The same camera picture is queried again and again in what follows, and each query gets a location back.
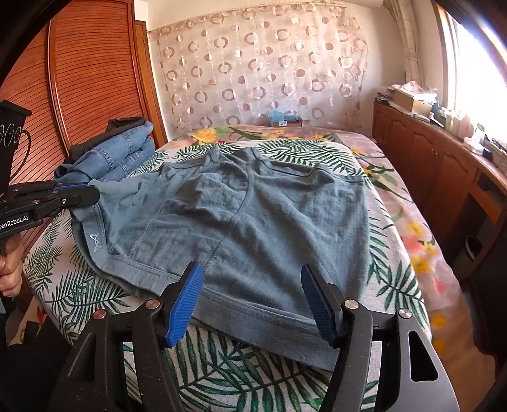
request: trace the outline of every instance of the blue gripper pad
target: blue gripper pad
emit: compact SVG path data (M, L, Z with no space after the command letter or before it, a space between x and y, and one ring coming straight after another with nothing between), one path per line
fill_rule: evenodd
M335 312L331 309L308 265L303 265L301 269L301 286L303 286L320 336L332 346L338 338Z
M197 298L202 289L202 265L196 263L169 315L169 330L165 340L170 348L182 339L187 330Z

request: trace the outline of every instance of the stack of clothes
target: stack of clothes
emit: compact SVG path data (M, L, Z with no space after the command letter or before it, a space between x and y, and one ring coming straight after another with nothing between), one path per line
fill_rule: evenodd
M104 133L70 147L69 157L55 170L55 182L122 180L154 154L155 143L148 136L152 130L143 117L110 120Z

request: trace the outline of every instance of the white wall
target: white wall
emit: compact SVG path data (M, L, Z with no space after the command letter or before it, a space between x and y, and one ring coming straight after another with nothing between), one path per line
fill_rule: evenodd
M146 29L151 30L148 18L148 0L134 0L134 19L146 22Z
M412 0L412 7L419 35L419 65L424 86L437 89L441 100L444 91L444 63L437 18L431 0Z
M378 0L357 0L379 5ZM293 3L283 0L277 3ZM236 7L265 4L262 0L149 0L148 18L152 29L196 17L203 14L223 11ZM357 19L368 45L368 68L363 78L360 96L360 116L362 134L371 135L373 102L376 89L391 84L402 84L404 79L403 44L398 26L384 7L365 7L345 4Z

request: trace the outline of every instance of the box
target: box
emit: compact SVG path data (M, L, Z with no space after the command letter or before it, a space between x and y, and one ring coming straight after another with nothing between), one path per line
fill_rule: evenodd
M394 103L408 112L426 117L429 117L429 112L431 112L432 107L429 103L416 100L411 94L405 93L399 89L396 89L394 93Z
M303 121L301 119L298 120L280 120L274 121L271 127L289 127L289 126L302 126Z

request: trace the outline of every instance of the window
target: window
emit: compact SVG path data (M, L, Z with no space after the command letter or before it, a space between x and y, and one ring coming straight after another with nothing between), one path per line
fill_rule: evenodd
M447 107L460 115L468 113L474 125L481 123L489 137L507 148L507 85L502 72L474 36L446 11L439 8L438 12L445 44Z

